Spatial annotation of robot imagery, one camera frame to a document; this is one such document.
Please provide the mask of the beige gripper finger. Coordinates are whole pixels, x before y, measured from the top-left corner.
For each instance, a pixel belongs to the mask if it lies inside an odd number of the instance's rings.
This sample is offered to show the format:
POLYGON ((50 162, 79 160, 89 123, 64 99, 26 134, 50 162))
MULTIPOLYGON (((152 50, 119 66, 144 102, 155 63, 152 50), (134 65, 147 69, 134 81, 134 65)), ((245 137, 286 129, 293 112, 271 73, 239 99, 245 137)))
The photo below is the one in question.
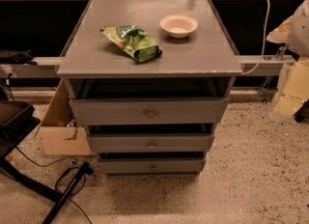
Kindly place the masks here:
POLYGON ((290 69, 289 76, 277 100, 274 111, 282 116, 293 116, 309 100, 309 61, 298 61, 290 69))

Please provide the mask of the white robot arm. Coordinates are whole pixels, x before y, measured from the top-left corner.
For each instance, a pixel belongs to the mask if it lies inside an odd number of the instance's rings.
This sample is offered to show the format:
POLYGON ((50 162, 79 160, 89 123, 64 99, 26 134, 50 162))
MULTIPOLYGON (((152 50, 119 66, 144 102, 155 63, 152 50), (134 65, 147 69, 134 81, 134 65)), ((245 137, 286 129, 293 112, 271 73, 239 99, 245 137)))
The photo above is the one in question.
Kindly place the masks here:
POLYGON ((284 43, 299 56, 281 90, 274 111, 293 116, 309 100, 309 0, 267 35, 267 41, 284 43))

